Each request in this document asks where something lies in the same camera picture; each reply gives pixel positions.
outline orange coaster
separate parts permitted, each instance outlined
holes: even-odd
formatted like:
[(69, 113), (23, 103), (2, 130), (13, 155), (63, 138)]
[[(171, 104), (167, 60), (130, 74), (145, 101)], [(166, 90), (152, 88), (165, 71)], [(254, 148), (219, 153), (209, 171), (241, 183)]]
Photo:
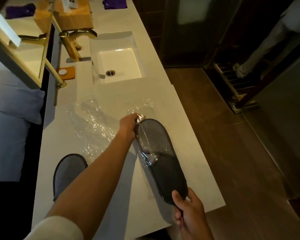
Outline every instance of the orange coaster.
[[(66, 73), (64, 72), (65, 75), (60, 75), (60, 70), (66, 70)], [(62, 80), (70, 80), (76, 78), (76, 68), (74, 66), (59, 68), (57, 69), (57, 72)]]

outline sink drain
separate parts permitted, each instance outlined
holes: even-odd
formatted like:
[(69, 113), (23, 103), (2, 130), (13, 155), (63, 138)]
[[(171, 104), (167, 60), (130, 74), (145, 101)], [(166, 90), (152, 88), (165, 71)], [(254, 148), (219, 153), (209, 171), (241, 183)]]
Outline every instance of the sink drain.
[(107, 76), (114, 76), (115, 75), (115, 71), (114, 70), (110, 70), (110, 71), (107, 71), (105, 74), (107, 75)]

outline light strip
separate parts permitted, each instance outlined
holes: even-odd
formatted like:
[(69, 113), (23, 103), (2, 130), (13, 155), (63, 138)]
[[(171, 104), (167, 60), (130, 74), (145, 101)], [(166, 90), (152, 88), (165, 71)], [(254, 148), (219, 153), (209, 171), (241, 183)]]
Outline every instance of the light strip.
[(8, 36), (8, 38), (12, 41), (16, 47), (19, 47), (21, 43), (21, 39), (16, 34), (16, 32), (10, 27), (4, 17), (0, 14), (0, 29)]

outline sink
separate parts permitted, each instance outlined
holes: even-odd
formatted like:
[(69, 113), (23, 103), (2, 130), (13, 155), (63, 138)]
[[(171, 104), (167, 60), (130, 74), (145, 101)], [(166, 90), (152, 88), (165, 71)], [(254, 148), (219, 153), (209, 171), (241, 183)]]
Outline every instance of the sink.
[(90, 50), (94, 82), (112, 83), (146, 76), (131, 31), (98, 34), (90, 40)]

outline purple pouch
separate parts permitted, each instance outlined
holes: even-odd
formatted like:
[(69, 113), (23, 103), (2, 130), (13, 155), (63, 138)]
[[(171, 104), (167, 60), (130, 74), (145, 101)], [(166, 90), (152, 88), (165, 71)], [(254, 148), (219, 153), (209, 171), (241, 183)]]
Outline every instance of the purple pouch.
[(125, 9), (127, 8), (126, 0), (103, 0), (104, 9)]
[(36, 12), (36, 6), (33, 3), (24, 6), (6, 7), (6, 19), (17, 19), (23, 17), (31, 17)]

